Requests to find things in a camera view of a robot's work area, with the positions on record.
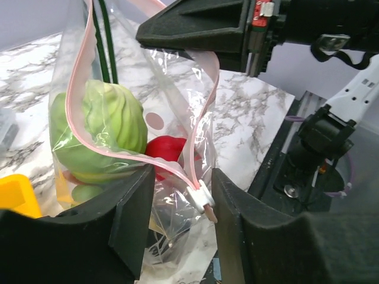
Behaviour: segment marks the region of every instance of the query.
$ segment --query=yellow bin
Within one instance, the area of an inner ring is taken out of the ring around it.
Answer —
[[[31,218],[42,217],[33,187],[24,175],[10,175],[0,179],[0,208]]]

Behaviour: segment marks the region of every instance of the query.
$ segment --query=marble surface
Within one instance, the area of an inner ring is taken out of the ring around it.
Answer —
[[[0,53],[0,105],[17,112],[20,126],[16,140],[1,161],[0,177],[13,173],[28,176],[43,214],[51,216],[62,210],[54,189],[47,112],[60,39],[61,35],[51,35]],[[118,64],[123,59],[129,62],[125,66],[132,64],[128,42],[121,37],[117,42]],[[130,68],[124,69],[120,77],[132,73]],[[249,187],[293,99],[256,78],[221,72],[213,125],[217,166],[240,188]],[[157,280],[144,272],[139,284],[200,283],[217,249],[214,225],[204,221],[200,230],[195,249],[188,253],[175,276]]]

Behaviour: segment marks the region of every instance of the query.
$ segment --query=transparent ziplock bag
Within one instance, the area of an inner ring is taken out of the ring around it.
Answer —
[[[219,62],[212,52],[141,49],[138,23],[127,19],[121,2],[70,2],[49,101],[57,199],[75,206],[150,163],[156,184],[149,228],[172,247],[204,213],[216,221],[207,188],[216,161]],[[145,19],[165,7],[124,2]],[[106,40],[104,30],[111,34]],[[162,253],[146,256],[147,264],[161,263]]]

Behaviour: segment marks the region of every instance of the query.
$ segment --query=green vegetable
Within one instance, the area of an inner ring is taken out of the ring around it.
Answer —
[[[68,126],[65,99],[66,93],[58,94],[50,108],[50,145],[58,161],[85,183],[102,183],[123,175],[125,167],[134,161],[106,157],[82,145]],[[97,144],[145,152],[147,126],[143,107],[125,87],[89,81],[82,111],[85,127]]]
[[[102,193],[99,186],[77,185],[71,192],[72,199],[77,203],[84,203]]]

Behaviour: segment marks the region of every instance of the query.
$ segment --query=black strap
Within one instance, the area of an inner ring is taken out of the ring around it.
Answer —
[[[317,43],[313,43],[310,46],[310,51],[312,52],[312,55],[314,58],[316,58],[319,62],[326,62],[329,59],[335,57],[338,59],[341,59],[345,64],[347,64],[350,67],[353,67],[356,70],[364,70],[370,65],[370,60],[372,56],[375,55],[375,53],[366,52],[364,53],[361,62],[354,64],[351,61],[351,58],[343,51],[337,51],[336,53],[333,53],[331,55],[326,54],[325,52],[321,51],[319,48],[319,45]]]

